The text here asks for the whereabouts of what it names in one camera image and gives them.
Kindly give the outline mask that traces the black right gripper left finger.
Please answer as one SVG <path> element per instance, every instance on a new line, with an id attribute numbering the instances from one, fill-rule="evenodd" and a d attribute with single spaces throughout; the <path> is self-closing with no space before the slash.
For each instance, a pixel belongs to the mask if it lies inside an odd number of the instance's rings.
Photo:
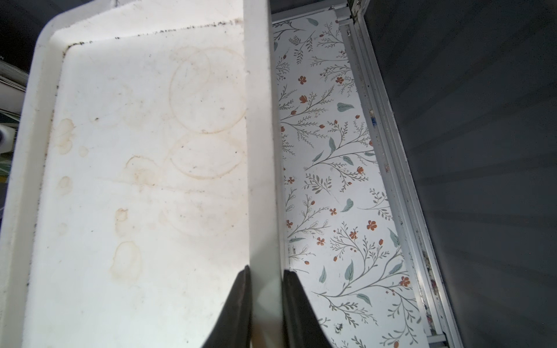
<path id="1" fill-rule="evenodd" d="M 203 348 L 247 348 L 252 336 L 252 279 L 248 265 L 238 273 Z"/>

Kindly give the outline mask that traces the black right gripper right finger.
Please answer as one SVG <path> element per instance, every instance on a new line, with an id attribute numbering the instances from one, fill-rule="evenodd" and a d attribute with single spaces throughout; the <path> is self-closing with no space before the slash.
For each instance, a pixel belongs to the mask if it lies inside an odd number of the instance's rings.
<path id="1" fill-rule="evenodd" d="M 282 303 L 286 347 L 332 347 L 320 327 L 296 272 L 284 271 Z"/>

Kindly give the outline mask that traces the white three-drawer storage unit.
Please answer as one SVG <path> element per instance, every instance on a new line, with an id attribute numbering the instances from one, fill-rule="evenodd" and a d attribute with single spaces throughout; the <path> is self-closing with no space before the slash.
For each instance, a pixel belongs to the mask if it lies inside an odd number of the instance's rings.
<path id="1" fill-rule="evenodd" d="M 1 346 L 201 347 L 237 274 L 284 347 L 267 1 L 91 1 L 36 43 L 1 225 Z"/>

